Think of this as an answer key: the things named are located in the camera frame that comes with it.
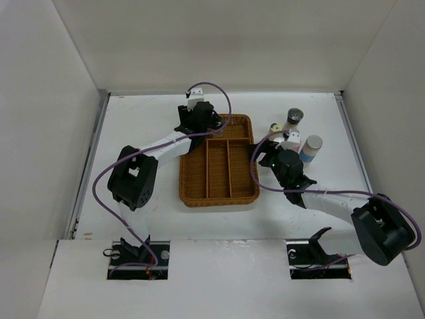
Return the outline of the black grinder top spice bottle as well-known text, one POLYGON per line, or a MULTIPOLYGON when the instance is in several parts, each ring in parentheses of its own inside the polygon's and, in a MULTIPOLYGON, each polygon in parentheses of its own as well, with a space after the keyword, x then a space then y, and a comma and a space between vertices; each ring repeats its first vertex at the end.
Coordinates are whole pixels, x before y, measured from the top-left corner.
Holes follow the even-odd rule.
POLYGON ((290 108, 287 113, 286 121, 283 125, 283 131, 289 132, 291 129, 296 129, 303 119, 303 116, 303 111, 299 108, 290 108))

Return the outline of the black cap brown spice bottle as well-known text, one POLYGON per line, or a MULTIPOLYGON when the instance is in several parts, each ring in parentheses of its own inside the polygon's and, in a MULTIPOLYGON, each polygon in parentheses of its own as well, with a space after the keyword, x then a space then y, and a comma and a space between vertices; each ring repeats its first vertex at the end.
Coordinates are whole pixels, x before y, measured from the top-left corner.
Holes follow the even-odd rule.
POLYGON ((209 130, 211 133, 210 138, 223 138, 224 136, 224 128, 211 128, 209 130))

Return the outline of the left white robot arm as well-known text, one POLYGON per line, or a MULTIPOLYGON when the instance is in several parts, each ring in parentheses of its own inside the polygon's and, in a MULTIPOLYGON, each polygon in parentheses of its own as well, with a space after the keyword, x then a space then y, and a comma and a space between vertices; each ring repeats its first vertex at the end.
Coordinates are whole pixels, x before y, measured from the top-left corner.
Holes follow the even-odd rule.
POLYGON ((197 102, 192 108, 179 106, 178 112, 180 124, 168 136, 147 146, 147 152, 141 154, 132 146, 121 150, 119 160, 137 154, 117 165, 107 183, 121 212, 135 211, 147 204, 161 166, 197 149, 207 133, 222 130, 224 121, 210 102, 197 102))

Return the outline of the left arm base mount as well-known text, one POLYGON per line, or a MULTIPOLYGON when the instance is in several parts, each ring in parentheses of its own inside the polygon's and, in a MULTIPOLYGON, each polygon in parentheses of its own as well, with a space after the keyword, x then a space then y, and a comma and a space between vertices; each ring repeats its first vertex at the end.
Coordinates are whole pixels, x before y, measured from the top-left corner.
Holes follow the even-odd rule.
POLYGON ((145 243, 157 257, 143 246, 134 246, 124 238, 114 241, 110 248, 104 249, 108 258, 108 280, 167 280, 169 272, 171 243, 169 241, 150 241, 145 243))

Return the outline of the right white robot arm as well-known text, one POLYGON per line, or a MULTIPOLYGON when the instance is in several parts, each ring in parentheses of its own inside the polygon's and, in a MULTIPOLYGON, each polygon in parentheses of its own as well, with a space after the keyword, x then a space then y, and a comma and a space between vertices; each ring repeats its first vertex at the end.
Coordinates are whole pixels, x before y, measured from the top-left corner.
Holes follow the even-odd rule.
POLYGON ((283 193, 293 205, 334 216, 352 225, 355 244, 374 263, 389 265, 400 253, 415 249, 422 233, 402 207, 386 195, 357 190, 329 190, 308 178, 303 162, 293 150, 268 138, 248 146, 251 164, 272 170, 283 193))

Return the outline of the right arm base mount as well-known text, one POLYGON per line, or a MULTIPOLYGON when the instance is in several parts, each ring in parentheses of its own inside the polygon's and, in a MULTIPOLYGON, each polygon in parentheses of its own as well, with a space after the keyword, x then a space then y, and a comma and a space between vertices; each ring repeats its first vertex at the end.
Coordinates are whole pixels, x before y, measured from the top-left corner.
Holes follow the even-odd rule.
POLYGON ((352 279, 349 255, 328 255, 319 244, 329 230, 331 227, 325 227, 308 239, 286 241, 292 280, 352 279))

